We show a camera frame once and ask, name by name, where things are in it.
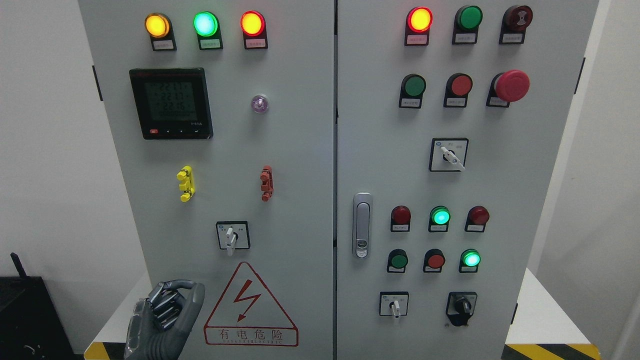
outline illuminated red light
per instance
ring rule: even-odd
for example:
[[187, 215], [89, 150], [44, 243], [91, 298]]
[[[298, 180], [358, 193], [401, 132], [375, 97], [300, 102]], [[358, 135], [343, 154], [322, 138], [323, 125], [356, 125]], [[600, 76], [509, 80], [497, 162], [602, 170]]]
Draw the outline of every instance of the illuminated red light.
[[406, 22], [414, 33], [423, 33], [431, 27], [433, 14], [423, 6], [413, 8], [406, 17]]

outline white wall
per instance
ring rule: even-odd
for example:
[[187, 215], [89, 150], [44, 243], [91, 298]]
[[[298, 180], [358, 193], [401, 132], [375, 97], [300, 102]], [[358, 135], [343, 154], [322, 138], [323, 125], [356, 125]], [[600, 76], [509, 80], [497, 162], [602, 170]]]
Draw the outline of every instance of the white wall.
[[537, 271], [605, 359], [640, 344], [638, 18], [637, 0], [611, 2]]
[[45, 279], [71, 345], [143, 275], [75, 0], [0, 1], [0, 275]]

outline electrical hazard warning sign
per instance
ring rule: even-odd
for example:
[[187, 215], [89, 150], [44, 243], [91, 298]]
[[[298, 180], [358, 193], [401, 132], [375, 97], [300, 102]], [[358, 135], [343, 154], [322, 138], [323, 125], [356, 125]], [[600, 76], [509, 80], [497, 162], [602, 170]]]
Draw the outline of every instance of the electrical hazard warning sign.
[[298, 346], [298, 328], [249, 263], [238, 264], [204, 326], [209, 345]]

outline green push button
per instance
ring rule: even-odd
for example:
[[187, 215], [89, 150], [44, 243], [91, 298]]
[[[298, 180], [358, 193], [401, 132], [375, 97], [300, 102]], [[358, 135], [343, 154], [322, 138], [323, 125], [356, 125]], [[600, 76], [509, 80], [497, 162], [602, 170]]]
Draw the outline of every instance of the green push button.
[[412, 75], [404, 82], [404, 92], [409, 96], [420, 96], [427, 87], [426, 82], [419, 75]]
[[472, 30], [482, 22], [482, 10], [475, 5], [465, 6], [458, 11], [458, 26], [464, 30]]
[[396, 255], [391, 258], [391, 266], [393, 266], [396, 269], [404, 268], [408, 262], [409, 260], [406, 258], [405, 255]]

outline yellow indicator light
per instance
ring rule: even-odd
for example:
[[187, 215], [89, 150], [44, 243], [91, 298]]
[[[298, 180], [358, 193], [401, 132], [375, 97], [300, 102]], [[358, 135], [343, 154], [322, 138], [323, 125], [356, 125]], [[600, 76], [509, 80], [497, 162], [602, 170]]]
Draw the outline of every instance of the yellow indicator light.
[[147, 33], [154, 38], [163, 38], [169, 34], [169, 30], [171, 30], [169, 18], [161, 13], [150, 13], [147, 15], [145, 27], [147, 28]]
[[423, 33], [431, 27], [433, 16], [429, 8], [414, 8], [409, 13], [407, 24], [416, 33]]
[[260, 35], [264, 31], [264, 18], [259, 12], [250, 10], [240, 18], [240, 27], [250, 37]]

